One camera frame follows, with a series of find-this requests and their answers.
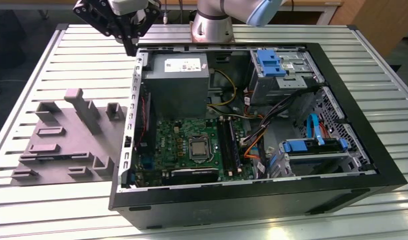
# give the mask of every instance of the motherboard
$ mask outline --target motherboard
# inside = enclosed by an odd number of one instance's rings
[[[223,131],[223,124],[233,126],[234,141],[225,140],[231,134]],[[254,178],[253,164],[241,154],[233,156],[230,150],[239,153],[241,139],[246,136],[241,119],[226,122],[219,119],[179,119],[158,121],[157,149],[154,156],[142,156],[145,171],[139,173],[150,187],[174,184],[165,179],[177,180],[175,184],[187,184],[198,176],[203,183],[215,178],[218,182],[249,180]]]

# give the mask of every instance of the green circuit board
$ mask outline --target green circuit board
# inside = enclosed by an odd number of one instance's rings
[[[234,121],[237,139],[246,136],[242,120]],[[210,158],[191,159],[190,139],[202,136],[209,141]],[[157,129],[155,170],[217,168],[219,180],[249,180],[254,177],[251,164],[243,164],[242,173],[229,176],[225,172],[223,155],[219,146],[218,119],[159,120]]]

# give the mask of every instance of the label sticker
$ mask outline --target label sticker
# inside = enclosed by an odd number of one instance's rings
[[[201,72],[202,61],[199,58],[171,58],[165,61],[165,72]]]
[[[266,173],[266,166],[261,162],[258,163],[258,169],[262,173]]]
[[[245,97],[245,103],[247,106],[251,105],[251,98],[249,96]]]
[[[285,69],[294,69],[294,64],[291,64],[291,63],[285,63],[285,64],[283,64],[283,68],[285,68]]]

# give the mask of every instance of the yellow wire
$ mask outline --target yellow wire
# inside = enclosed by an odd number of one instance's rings
[[[263,133],[259,135],[259,137],[257,138],[257,140],[253,142],[253,144],[250,145],[250,148],[247,149],[247,151],[246,151],[246,153],[245,153],[245,157],[247,158],[250,155],[250,151],[253,150],[253,147],[257,145],[257,143],[259,142],[259,139],[265,136],[265,134],[267,133],[267,130],[269,129],[266,129],[265,131],[263,131]]]
[[[229,77],[229,75],[223,71],[215,69],[215,72],[221,73],[226,77],[226,79],[229,79],[229,81],[230,81],[230,83],[233,84],[233,87],[234,87],[234,96],[233,96],[233,98],[229,101],[222,102],[222,103],[209,104],[209,106],[223,106],[223,105],[227,105],[229,103],[231,103],[234,101],[234,99],[237,99],[237,96],[238,96],[238,87],[237,87],[233,79]]]

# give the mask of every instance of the floor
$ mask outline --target floor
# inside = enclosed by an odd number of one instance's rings
[[[16,15],[27,33],[26,40],[20,43],[27,60],[23,65],[14,69],[0,69],[0,130],[11,110],[16,104],[19,95],[40,60],[46,46],[51,40],[55,28],[59,23],[83,24],[85,22],[71,11],[48,11],[50,19],[43,20],[39,12],[34,10],[18,10]],[[179,21],[178,13],[171,12],[173,21]],[[387,62],[393,65],[402,65],[398,75],[408,85],[408,44],[402,41]]]

